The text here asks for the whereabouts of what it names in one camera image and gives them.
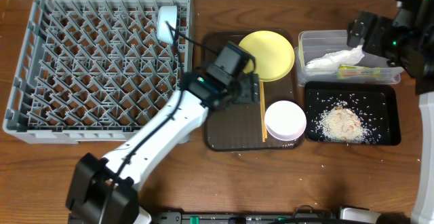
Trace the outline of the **yellow plate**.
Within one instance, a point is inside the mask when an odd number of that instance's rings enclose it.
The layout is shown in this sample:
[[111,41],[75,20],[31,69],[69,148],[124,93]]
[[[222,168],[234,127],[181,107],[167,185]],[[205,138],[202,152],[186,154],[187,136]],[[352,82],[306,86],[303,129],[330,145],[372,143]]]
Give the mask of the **yellow plate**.
[[261,81],[270,82],[286,76],[294,66],[295,53],[292,44],[273,31],[256,31],[245,36],[239,46],[254,58],[256,67],[250,60],[244,73],[254,71]]

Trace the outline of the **green snack wrapper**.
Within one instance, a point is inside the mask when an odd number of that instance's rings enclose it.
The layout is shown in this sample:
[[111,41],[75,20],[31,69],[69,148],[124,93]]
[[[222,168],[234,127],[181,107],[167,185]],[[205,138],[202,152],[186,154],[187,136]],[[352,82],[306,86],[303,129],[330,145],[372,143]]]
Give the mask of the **green snack wrapper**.
[[369,68],[353,65],[340,65],[336,76],[339,79],[348,79],[352,77],[379,78],[381,77],[381,74],[378,67]]

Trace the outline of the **rice food waste pile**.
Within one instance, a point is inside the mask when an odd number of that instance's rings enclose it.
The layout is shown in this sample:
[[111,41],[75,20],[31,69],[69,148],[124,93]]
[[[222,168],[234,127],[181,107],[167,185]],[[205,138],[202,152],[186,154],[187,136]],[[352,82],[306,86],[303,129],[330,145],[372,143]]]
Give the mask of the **rice food waste pile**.
[[389,131],[384,102],[370,102],[368,94],[318,92],[307,111],[307,136],[312,141],[378,144]]

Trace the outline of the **light blue bowl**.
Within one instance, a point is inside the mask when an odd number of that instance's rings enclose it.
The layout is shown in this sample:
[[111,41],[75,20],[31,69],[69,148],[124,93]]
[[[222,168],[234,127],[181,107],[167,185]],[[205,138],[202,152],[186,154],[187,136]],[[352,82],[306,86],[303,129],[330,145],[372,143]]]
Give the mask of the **light blue bowl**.
[[159,8],[157,16],[157,39],[168,45],[173,44],[177,24],[178,8],[167,5]]

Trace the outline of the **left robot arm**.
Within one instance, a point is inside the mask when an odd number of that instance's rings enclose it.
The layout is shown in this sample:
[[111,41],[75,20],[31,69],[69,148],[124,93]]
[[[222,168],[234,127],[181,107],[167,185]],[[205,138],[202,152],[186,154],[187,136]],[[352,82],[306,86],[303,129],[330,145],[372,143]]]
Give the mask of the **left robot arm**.
[[205,69],[182,74],[179,89],[130,140],[101,158],[87,153],[77,162],[66,207],[84,223],[150,223],[139,204],[142,186],[212,111],[238,99],[243,70],[255,63],[247,50],[228,42]]

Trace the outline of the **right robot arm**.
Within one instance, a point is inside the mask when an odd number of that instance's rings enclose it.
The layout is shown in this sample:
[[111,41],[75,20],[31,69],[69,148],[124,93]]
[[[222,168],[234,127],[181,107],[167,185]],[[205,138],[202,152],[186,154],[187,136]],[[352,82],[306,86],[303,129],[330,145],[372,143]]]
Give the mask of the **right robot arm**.
[[422,159],[412,223],[433,222],[433,0],[396,0],[394,18],[360,12],[347,27],[347,45],[386,58],[416,80],[422,115]]

